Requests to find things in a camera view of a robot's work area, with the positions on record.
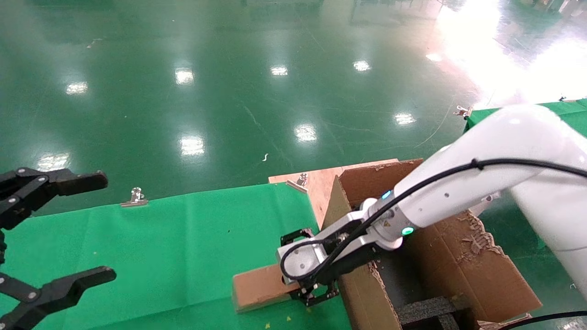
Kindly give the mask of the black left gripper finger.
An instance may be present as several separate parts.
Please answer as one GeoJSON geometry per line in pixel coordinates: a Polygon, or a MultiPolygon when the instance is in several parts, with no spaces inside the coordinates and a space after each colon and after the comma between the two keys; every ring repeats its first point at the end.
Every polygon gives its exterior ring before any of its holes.
{"type": "Polygon", "coordinates": [[[57,196],[107,188],[102,171],[76,175],[69,169],[38,171],[27,167],[0,176],[0,227],[12,230],[57,196]]]}
{"type": "Polygon", "coordinates": [[[16,299],[18,305],[1,317],[3,330],[32,330],[50,314],[76,306],[84,291],[116,279],[113,268],[97,267],[64,276],[35,288],[29,284],[1,274],[2,295],[16,299]]]}

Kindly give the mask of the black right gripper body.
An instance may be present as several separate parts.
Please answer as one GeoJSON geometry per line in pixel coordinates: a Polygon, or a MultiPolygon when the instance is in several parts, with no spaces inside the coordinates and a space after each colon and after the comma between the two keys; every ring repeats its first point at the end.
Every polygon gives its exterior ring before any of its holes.
{"type": "Polygon", "coordinates": [[[317,275],[316,282],[321,285],[327,285],[337,280],[340,276],[377,259],[383,252],[388,251],[380,247],[361,247],[325,267],[317,275]]]}

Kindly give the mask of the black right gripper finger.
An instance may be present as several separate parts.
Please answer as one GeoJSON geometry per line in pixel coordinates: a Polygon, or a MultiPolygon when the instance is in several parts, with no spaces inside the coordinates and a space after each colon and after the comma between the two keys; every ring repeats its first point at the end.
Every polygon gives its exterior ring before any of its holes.
{"type": "Polygon", "coordinates": [[[337,280],[332,280],[326,285],[325,292],[321,294],[317,294],[316,290],[320,286],[318,284],[314,285],[310,289],[306,289],[304,287],[291,291],[291,299],[295,301],[299,301],[305,307],[312,307],[317,304],[323,303],[328,301],[329,299],[335,298],[340,294],[340,290],[338,288],[337,280]]]}
{"type": "Polygon", "coordinates": [[[308,238],[308,239],[310,239],[310,241],[312,243],[316,243],[316,240],[314,240],[314,232],[313,232],[312,228],[306,227],[306,228],[301,228],[299,230],[295,230],[293,232],[290,232],[288,234],[281,236],[280,247],[288,246],[289,244],[292,244],[293,242],[295,242],[295,240],[298,238],[303,238],[303,239],[308,238]]]}

